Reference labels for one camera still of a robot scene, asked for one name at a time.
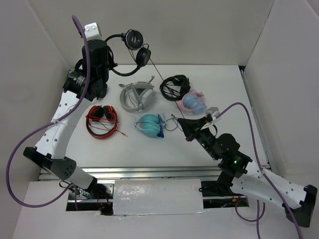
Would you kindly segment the black Panasonic headphones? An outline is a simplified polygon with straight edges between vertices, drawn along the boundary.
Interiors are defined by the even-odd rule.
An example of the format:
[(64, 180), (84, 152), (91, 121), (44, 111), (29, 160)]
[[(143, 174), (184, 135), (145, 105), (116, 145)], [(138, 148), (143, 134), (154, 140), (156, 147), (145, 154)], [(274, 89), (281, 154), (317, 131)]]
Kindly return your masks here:
[(108, 41), (114, 38), (120, 38), (124, 42), (127, 50), (129, 51), (132, 59), (134, 60), (136, 64), (136, 67), (134, 70), (128, 73), (121, 73), (117, 71), (115, 68), (118, 66), (118, 64), (115, 63), (114, 53), (110, 48), (108, 50), (108, 53), (111, 56), (111, 60), (110, 60), (111, 65), (109, 68), (113, 73), (121, 77), (132, 76), (135, 73), (137, 73), (142, 67), (146, 66), (149, 61), (151, 61), (154, 68), (156, 69), (157, 73), (159, 74), (159, 76), (161, 77), (163, 81), (163, 78), (159, 70), (157, 69), (153, 61), (151, 60), (151, 51), (149, 50), (149, 45), (145, 43), (144, 37), (140, 31), (135, 29), (129, 29), (125, 33), (113, 34), (107, 37), (105, 39), (105, 42), (108, 43)]

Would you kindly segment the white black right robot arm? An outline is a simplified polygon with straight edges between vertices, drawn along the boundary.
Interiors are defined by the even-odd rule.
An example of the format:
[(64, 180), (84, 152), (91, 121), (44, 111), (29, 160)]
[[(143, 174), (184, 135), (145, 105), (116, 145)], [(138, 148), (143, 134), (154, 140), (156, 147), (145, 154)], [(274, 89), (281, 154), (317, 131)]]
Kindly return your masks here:
[(284, 208), (286, 218), (297, 222), (300, 227), (309, 228), (314, 212), (317, 188), (302, 186), (260, 167), (249, 156), (240, 152), (239, 143), (233, 135), (224, 133), (214, 136), (205, 125), (210, 116), (200, 119), (183, 119), (180, 124), (187, 141), (196, 140), (214, 160), (219, 160), (221, 174), (217, 190), (222, 195), (242, 194), (262, 202), (271, 202)]

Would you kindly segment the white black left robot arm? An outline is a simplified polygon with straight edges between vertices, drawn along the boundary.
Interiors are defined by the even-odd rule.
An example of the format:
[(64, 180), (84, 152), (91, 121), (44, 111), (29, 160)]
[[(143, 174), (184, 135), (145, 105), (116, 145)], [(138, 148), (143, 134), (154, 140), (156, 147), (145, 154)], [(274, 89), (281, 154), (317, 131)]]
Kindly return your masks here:
[(96, 99), (105, 97), (109, 77), (109, 52), (104, 40), (89, 40), (89, 52), (83, 52), (82, 63), (70, 72), (63, 86), (59, 106), (34, 147), (26, 147), (23, 154), (42, 169), (62, 181), (80, 188), (84, 197), (91, 199), (106, 188), (68, 158), (66, 148), (74, 129), (85, 110)]

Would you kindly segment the pink and blue headphones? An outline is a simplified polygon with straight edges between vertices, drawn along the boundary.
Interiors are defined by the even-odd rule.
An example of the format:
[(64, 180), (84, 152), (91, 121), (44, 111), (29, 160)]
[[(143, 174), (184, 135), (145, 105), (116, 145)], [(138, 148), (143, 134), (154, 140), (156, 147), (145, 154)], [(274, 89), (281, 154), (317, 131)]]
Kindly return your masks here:
[(176, 101), (183, 113), (198, 115), (205, 111), (206, 104), (203, 92), (192, 90), (186, 93), (181, 100)]

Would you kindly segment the teal cat ear headphones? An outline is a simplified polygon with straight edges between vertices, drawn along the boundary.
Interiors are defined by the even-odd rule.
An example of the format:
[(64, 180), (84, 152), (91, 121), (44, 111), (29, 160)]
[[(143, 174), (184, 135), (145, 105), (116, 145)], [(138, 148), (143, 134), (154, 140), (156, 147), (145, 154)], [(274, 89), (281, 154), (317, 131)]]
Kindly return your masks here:
[(148, 137), (164, 138), (166, 120), (160, 114), (146, 114), (140, 117), (134, 127)]

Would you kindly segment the grey white headphones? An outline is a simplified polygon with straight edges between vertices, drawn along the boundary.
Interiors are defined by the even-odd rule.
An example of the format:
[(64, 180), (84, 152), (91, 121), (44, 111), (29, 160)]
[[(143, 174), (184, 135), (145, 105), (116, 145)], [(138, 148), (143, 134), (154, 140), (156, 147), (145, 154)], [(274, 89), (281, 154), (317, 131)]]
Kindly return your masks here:
[(147, 82), (137, 81), (129, 84), (119, 84), (122, 88), (120, 103), (124, 110), (135, 113), (147, 109), (154, 101), (156, 92), (152, 81), (155, 76)]

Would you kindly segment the black wrapped headphones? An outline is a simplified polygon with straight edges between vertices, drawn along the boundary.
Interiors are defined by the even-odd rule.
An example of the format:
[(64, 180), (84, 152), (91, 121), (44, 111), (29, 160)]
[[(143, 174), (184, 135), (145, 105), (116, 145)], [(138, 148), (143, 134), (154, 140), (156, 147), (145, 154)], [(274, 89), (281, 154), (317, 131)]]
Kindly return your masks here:
[(190, 91), (189, 78), (185, 75), (174, 75), (160, 84), (159, 90), (168, 101), (180, 101)]

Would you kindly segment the red black headphones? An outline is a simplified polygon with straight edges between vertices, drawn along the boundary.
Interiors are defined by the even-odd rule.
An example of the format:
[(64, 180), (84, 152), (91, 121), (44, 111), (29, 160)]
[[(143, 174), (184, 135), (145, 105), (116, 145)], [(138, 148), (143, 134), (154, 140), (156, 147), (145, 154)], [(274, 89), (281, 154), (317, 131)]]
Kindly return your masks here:
[(94, 105), (85, 115), (85, 127), (88, 133), (96, 139), (108, 139), (115, 132), (123, 136), (127, 135), (119, 131), (119, 117), (113, 106)]

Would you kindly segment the white front cover panel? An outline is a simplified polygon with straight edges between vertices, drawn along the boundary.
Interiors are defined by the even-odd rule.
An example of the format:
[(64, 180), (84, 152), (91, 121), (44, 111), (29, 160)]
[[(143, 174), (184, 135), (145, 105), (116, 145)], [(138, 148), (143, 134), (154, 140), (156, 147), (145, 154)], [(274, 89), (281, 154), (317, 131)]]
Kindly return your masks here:
[(129, 215), (186, 215), (204, 212), (199, 179), (117, 180), (113, 213)]

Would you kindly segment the aluminium base frame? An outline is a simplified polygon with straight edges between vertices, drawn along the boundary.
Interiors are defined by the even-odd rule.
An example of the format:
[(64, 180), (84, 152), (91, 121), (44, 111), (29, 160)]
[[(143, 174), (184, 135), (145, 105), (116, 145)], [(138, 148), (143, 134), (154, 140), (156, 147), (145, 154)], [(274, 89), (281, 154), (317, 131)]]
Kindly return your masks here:
[[(220, 121), (214, 134), (230, 133), (240, 144), (240, 151), (251, 158), (259, 156), (262, 165), (268, 165), (260, 134), (258, 133), (244, 81), (238, 66), (230, 65), (158, 65), (163, 79), (184, 74), (193, 89), (204, 93), (209, 107), (220, 110), (232, 106)], [(187, 142), (184, 134), (176, 128), (172, 116), (180, 117), (177, 106), (156, 93), (149, 114), (163, 114), (167, 121), (164, 138), (151, 138), (134, 127), (135, 115), (125, 111), (120, 104), (119, 84), (137, 81), (147, 82), (154, 75), (152, 84), (159, 88), (162, 79), (152, 65), (147, 65), (130, 77), (111, 73), (106, 96), (98, 105), (112, 105), (119, 116), (119, 132), (108, 139), (96, 139), (85, 128), (85, 115), (78, 121), (66, 148), (66, 156), (75, 160), (85, 172), (99, 182), (119, 179), (167, 179), (194, 177), (215, 180), (220, 174), (217, 161), (213, 160), (195, 141)]]

